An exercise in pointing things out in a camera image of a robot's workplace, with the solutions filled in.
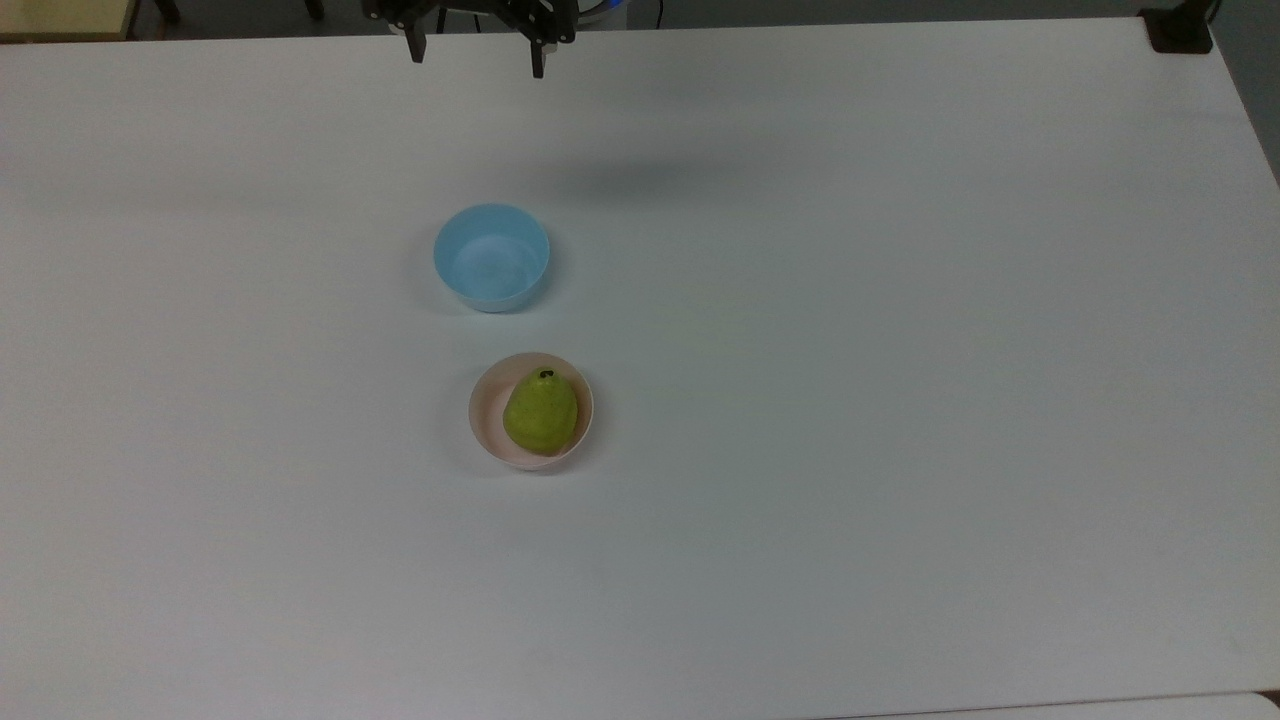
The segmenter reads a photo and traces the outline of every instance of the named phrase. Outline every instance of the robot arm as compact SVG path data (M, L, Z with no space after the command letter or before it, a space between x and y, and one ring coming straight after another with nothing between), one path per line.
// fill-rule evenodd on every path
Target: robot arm
M365 17L381 19L404 31L408 51L415 63L426 51L426 32L420 22L439 8L486 13L529 38L534 77L543 77L547 54L558 42L573 42L577 36L577 0L361 0Z

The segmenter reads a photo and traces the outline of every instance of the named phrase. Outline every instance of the table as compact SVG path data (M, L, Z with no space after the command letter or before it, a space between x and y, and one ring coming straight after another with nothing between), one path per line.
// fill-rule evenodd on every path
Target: table
M0 42L124 40L137 0L0 3Z
M1140 20L0 47L0 715L1280 687L1280 192ZM425 254L507 201L547 295ZM471 383L541 350L589 445Z

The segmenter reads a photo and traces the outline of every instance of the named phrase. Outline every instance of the pink bowl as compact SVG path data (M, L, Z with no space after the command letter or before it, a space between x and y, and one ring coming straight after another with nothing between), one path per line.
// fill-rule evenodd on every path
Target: pink bowl
M557 455L536 455L520 447L502 427L502 411L507 407L511 392L525 375L543 365L561 373L577 396L577 424L573 427L573 439ZM545 352L521 352L506 360L499 360L485 370L471 391L471 432L480 445L498 460L521 470L544 470L563 461L576 448L586 430L591 427L591 386L577 368L564 360Z

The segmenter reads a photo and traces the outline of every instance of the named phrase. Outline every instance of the bowl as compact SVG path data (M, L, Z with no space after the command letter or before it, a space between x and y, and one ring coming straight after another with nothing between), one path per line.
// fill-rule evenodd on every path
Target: bowl
M547 456L530 452L516 445L502 427L502 413L516 384L543 365L561 373L573 395L577 396L577 424L573 425L573 438L558 454ZM521 352L506 360L499 360L485 370L476 387L471 391L471 432L480 446L498 460L520 470L544 470L562 462L586 437L591 427L591 386L586 378L561 357L545 352Z
M507 313L536 295L550 242L532 215L511 205L476 205L440 228L435 272L467 306Z

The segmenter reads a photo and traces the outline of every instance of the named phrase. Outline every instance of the green pear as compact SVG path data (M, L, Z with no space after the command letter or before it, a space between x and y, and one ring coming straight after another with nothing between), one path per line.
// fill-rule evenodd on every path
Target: green pear
M556 455L573 438L577 396L554 368L538 368L511 392L502 427L516 445L538 455Z

